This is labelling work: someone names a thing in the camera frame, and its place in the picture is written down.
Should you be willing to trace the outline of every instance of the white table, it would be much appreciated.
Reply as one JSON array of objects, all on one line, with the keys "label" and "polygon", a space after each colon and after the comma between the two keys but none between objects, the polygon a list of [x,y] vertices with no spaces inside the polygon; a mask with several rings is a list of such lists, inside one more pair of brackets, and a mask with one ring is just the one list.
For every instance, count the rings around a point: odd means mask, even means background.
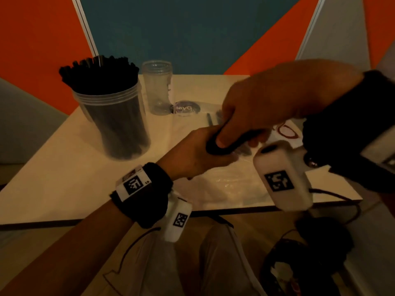
[{"label": "white table", "polygon": [[[174,75],[175,100],[221,104],[229,87],[246,77]],[[140,81],[145,97],[142,77]],[[152,141],[149,151],[133,161],[115,161],[104,154],[95,125],[88,122],[81,109],[77,108],[0,192],[0,229],[76,224],[109,200],[109,193],[122,175],[136,165],[155,162],[166,153],[171,120],[171,115],[147,113]],[[345,179],[328,173],[325,168],[309,172],[308,176],[314,188],[361,200]],[[318,194],[314,196],[314,203],[342,204],[342,201]],[[210,209],[225,214],[267,211],[275,207],[266,198],[263,202],[236,207],[218,204]],[[195,215],[204,214],[201,210],[195,212]]]}]

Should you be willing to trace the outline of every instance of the person's right hand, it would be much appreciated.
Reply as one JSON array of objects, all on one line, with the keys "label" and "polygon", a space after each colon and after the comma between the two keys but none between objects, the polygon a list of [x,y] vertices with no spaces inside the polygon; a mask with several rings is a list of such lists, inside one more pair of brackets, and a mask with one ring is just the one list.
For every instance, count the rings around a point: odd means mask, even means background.
[{"label": "person's right hand", "polygon": [[256,147],[274,125],[321,112],[362,79],[352,65],[323,59],[287,62],[255,74],[229,89],[222,111],[224,120],[230,120],[216,143],[224,148],[243,133],[262,129],[249,142]]}]

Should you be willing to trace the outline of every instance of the clear plastic container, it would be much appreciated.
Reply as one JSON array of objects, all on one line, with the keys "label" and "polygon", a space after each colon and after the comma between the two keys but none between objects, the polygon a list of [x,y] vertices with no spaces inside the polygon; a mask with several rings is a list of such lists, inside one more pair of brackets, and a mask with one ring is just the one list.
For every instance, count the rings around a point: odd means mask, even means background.
[{"label": "clear plastic container", "polygon": [[116,94],[83,95],[74,98],[86,109],[101,134],[106,153],[115,159],[135,159],[150,147],[141,85]]},{"label": "clear plastic container", "polygon": [[150,60],[143,62],[141,70],[144,76],[150,112],[155,115],[170,114],[169,85],[173,75],[171,63],[162,60]]}]

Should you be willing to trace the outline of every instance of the teal wall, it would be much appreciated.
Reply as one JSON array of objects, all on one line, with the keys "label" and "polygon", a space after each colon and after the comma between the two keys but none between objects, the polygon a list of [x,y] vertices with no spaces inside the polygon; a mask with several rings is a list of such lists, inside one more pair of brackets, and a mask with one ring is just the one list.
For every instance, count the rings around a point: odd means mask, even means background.
[{"label": "teal wall", "polygon": [[81,0],[100,54],[223,74],[299,0]]}]

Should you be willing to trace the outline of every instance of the black handheld object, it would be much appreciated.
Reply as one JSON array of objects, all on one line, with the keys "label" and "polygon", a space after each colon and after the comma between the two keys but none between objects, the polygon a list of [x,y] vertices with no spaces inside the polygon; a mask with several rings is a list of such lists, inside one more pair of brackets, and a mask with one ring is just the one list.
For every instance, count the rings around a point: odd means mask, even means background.
[{"label": "black handheld object", "polygon": [[242,134],[234,143],[229,145],[227,148],[220,148],[217,146],[215,143],[215,139],[217,139],[218,134],[221,132],[223,127],[227,124],[228,122],[224,123],[224,125],[219,129],[210,139],[207,141],[206,144],[206,152],[209,153],[210,155],[228,155],[231,154],[235,149],[237,149],[240,145],[242,145],[244,142],[258,136],[262,130],[250,130],[244,134]]}]

